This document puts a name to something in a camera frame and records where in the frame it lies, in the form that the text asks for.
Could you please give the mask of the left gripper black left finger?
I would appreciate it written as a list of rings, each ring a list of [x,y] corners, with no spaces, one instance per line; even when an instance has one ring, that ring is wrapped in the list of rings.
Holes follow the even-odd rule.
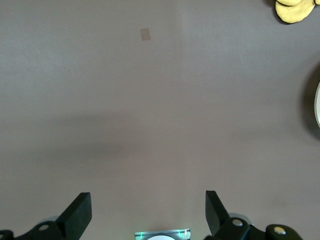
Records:
[[[54,221],[44,221],[28,232],[14,236],[11,230],[1,230],[2,240],[79,240],[92,220],[89,192],[80,193]]]

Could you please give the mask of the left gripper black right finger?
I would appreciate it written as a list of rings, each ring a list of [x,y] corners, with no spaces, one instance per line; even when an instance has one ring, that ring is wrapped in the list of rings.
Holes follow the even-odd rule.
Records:
[[[205,192],[205,218],[211,232],[207,240],[302,240],[291,227],[270,224],[259,230],[241,217],[231,217],[214,190]]]

